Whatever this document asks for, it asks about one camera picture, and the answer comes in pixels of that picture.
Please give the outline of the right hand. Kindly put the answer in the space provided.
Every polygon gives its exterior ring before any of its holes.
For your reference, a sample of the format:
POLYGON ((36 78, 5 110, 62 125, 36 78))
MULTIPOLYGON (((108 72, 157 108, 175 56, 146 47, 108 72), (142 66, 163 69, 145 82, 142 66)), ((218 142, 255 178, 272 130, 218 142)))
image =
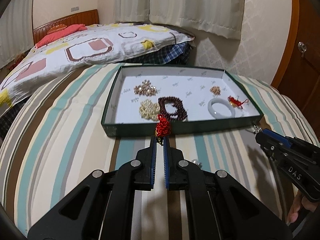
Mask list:
POLYGON ((304 208, 308 211, 314 212, 318 205, 319 205, 319 203, 310 202, 306 198, 306 196, 304 196, 304 194, 300 190, 298 190, 298 192, 293 200, 292 206, 289 210, 289 213, 287 215, 286 223, 287 224, 294 223, 297 220, 297 218, 299 216, 299 211, 302 208, 304 208))

